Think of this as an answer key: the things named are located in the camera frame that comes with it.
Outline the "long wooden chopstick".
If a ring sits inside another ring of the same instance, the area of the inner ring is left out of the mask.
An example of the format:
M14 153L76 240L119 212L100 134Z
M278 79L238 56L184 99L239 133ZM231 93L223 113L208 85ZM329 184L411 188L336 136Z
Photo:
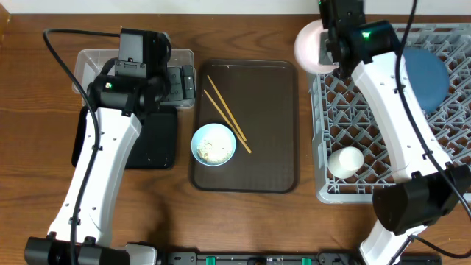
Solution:
M230 129L233 131L233 133L235 134L236 138L242 143L242 145L244 146L244 148L246 149L246 151L251 154L252 153L252 150L250 149L250 147L247 145L246 141L241 137L241 135L238 133L238 131L236 130L236 128L230 123L228 117L226 117L226 115L223 113L222 109L216 104L216 102L214 101L214 99L211 97L211 95L206 91L206 90L203 90L205 95L207 96L207 98L209 98L210 102L212 103L212 105L215 107L215 109L217 110L217 112L219 113L219 115L224 119L224 121L227 123L227 125L230 127Z

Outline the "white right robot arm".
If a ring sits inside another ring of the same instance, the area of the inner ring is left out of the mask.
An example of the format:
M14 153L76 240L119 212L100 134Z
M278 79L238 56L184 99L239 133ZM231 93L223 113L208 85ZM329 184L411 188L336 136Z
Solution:
M334 71L362 92L388 152L394 185L374 190L377 221L361 243L365 264L395 264L420 233L464 204L470 168L440 147L415 97L405 39L388 21L369 23L362 1L321 0Z

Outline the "blue plate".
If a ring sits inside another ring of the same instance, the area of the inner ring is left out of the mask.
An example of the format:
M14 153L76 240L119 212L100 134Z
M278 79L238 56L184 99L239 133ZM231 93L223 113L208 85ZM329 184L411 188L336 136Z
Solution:
M445 100L449 75L445 64L426 49L406 47L403 52L409 82L426 114L431 114Z

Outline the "short wooden chopstick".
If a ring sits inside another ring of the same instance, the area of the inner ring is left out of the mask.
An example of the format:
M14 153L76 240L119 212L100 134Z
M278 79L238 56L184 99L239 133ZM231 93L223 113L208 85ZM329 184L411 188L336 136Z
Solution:
M219 89L216 87L216 85L214 84L213 80L211 79L211 77L209 75L207 75L207 78L208 80L210 81L214 91L216 92L216 95L218 96L219 100L221 101L221 103L223 104L227 114L229 115L229 117L231 118L231 121L233 122L233 124L235 125L235 128L236 130L238 131L239 135L242 137L242 139L244 141L247 141L247 138L245 136L245 134L243 133L242 129L240 128L238 122L236 121L232 111L230 110L230 108L228 107L226 101L224 100L223 96L220 94L219 92Z

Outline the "light blue rice bowl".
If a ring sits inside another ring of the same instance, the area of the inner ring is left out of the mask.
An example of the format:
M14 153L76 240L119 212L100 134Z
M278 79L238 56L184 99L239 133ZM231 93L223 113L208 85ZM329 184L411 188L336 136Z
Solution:
M228 162L236 150L236 137L223 124L210 123L200 127L191 139L191 152L204 166L221 166Z

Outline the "white cup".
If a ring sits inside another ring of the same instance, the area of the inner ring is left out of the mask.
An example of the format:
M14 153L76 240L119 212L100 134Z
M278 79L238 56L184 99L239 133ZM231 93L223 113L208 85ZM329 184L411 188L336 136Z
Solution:
M327 161L330 173L339 179L352 177L364 164L361 150L349 146L333 152Z

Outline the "white bowl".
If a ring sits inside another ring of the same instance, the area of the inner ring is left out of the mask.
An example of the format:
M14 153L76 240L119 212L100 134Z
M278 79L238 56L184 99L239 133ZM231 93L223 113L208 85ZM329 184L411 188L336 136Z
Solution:
M329 74L337 69L336 64L321 64L321 34L326 32L321 20L304 26L294 43L294 55L300 67L310 74Z

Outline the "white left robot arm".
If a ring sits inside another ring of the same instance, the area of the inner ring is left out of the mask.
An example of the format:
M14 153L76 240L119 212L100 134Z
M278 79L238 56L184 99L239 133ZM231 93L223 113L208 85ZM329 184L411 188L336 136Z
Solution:
M82 89L82 126L74 176L44 238L26 243L28 264L159 264L145 243L111 247L113 215L125 169L174 162L179 99L194 95L194 68L112 58Z

